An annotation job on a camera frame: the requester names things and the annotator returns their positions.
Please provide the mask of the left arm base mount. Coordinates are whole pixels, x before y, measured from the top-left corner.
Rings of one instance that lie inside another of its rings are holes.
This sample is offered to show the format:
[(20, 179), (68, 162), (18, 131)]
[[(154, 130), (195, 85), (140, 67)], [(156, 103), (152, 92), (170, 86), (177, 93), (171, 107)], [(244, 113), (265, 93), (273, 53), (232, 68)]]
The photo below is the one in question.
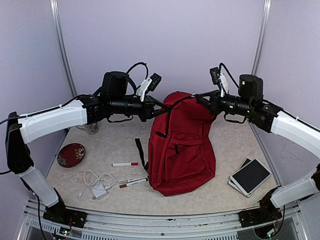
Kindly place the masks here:
[(87, 219), (87, 213), (67, 208), (55, 213), (46, 210), (43, 214), (43, 218), (58, 224), (83, 229)]

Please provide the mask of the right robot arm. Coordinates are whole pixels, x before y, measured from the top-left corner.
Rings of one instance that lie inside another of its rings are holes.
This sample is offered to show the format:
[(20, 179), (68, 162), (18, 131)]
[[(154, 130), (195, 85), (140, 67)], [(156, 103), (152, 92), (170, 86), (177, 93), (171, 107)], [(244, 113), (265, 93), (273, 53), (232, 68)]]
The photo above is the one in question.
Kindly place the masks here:
[[(314, 157), (320, 156), (319, 128), (265, 100), (264, 83), (261, 78), (251, 74), (240, 75), (238, 94), (231, 95), (228, 93), (228, 83), (222, 73), (213, 71), (210, 75), (218, 90), (197, 94), (196, 98), (209, 109), (211, 114), (243, 116), (260, 130), (285, 139)], [(260, 222), (266, 222), (279, 208), (307, 199), (319, 192), (320, 168), (317, 166), (306, 175), (269, 191), (260, 201), (255, 216)]]

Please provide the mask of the red backpack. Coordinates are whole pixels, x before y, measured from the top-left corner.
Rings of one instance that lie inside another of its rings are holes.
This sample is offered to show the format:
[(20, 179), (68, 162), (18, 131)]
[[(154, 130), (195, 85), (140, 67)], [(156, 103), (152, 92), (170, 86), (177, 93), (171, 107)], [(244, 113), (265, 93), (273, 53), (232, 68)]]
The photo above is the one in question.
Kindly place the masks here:
[(139, 138), (135, 144), (150, 186), (168, 197), (192, 192), (215, 177), (209, 133), (216, 116), (186, 92), (173, 92), (163, 103), (170, 110), (153, 121), (148, 161)]

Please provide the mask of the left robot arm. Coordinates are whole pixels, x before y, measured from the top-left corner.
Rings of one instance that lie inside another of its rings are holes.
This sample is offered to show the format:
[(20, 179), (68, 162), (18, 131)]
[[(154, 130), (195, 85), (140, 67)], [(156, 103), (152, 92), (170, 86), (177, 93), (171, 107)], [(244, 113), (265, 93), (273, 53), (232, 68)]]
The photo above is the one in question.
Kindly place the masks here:
[(128, 73), (111, 71), (104, 74), (102, 85), (94, 94), (81, 94), (64, 104), (38, 112), (22, 115), (11, 112), (4, 120), (7, 124), (5, 151), (9, 172), (19, 176), (57, 221), (66, 222), (70, 211), (58, 191), (35, 167), (28, 144), (65, 129), (109, 120), (114, 114), (124, 115), (128, 120), (138, 116), (146, 122), (163, 113), (155, 109), (163, 104), (148, 95), (161, 80), (161, 76), (154, 73), (136, 87)]

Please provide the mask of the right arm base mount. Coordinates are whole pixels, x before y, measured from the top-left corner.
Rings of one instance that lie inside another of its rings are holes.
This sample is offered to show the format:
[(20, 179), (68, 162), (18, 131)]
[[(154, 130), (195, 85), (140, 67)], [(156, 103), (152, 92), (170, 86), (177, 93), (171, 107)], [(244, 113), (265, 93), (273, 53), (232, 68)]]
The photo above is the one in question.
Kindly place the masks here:
[(280, 210), (272, 212), (263, 212), (260, 208), (242, 210), (238, 213), (239, 221), (242, 228), (251, 227), (274, 221), (282, 218)]

